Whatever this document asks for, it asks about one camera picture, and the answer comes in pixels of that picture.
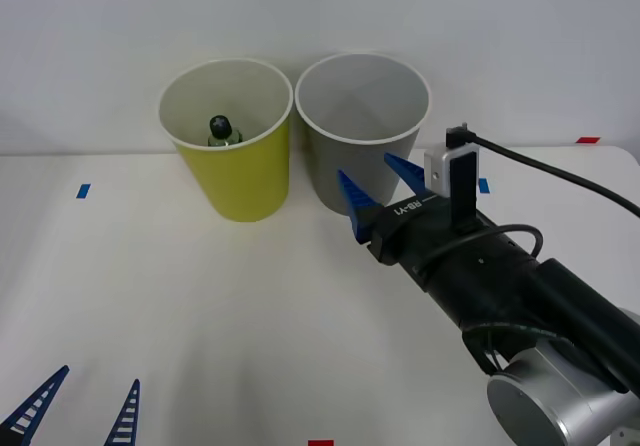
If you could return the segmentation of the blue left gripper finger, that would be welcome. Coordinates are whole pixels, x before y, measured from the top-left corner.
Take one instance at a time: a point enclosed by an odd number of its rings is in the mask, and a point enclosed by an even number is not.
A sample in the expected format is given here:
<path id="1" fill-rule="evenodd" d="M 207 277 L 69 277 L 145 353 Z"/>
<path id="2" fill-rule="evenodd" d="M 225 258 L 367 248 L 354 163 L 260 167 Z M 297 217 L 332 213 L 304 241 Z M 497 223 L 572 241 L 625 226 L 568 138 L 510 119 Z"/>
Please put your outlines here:
<path id="1" fill-rule="evenodd" d="M 69 366 L 62 366 L 1 423 L 1 446 L 31 444 L 33 436 L 68 373 Z"/>
<path id="2" fill-rule="evenodd" d="M 140 410 L 141 384 L 135 379 L 104 443 L 105 446 L 135 446 Z"/>

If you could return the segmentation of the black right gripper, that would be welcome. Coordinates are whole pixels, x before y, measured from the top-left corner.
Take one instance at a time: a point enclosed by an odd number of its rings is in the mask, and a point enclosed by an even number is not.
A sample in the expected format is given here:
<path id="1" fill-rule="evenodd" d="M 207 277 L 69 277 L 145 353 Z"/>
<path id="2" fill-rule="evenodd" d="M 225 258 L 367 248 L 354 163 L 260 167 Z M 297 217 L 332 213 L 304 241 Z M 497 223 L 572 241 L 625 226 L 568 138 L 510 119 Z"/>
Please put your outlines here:
<path id="1" fill-rule="evenodd" d="M 474 212 L 456 223 L 450 201 L 426 193 L 424 169 L 386 153 L 385 163 L 411 190 L 384 207 L 339 170 L 355 240 L 371 248 L 377 227 L 377 261 L 399 266 L 413 279 L 459 279 L 488 275 L 506 261 L 506 235 Z"/>

